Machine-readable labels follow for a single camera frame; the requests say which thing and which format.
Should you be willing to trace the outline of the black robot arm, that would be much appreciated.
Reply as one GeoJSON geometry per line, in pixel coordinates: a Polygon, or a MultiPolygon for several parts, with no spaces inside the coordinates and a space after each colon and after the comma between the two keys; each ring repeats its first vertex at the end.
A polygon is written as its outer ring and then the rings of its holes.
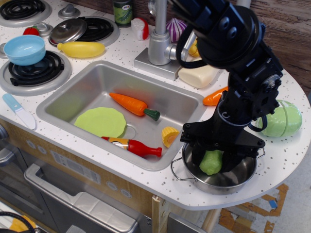
{"type": "Polygon", "coordinates": [[[279,106],[282,65],[263,40],[265,26],[250,9],[225,0],[173,0],[171,5],[188,24],[177,44],[179,64],[229,73],[228,89],[213,116],[184,124],[181,141],[191,145],[195,165],[206,151],[222,151],[221,172],[229,172],[265,146],[245,127],[258,118],[265,121],[279,106]]]}

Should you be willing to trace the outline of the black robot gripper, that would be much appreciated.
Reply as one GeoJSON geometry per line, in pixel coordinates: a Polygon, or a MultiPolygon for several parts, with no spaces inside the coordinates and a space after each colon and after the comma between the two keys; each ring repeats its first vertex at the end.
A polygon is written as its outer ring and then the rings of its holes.
{"type": "Polygon", "coordinates": [[[250,121],[235,123],[231,116],[221,98],[210,119],[184,124],[180,141],[193,146],[191,161],[194,165],[200,165],[206,150],[221,150],[223,164],[220,172],[230,172],[242,159],[256,158],[258,151],[264,149],[265,142],[244,129],[250,121]]]}

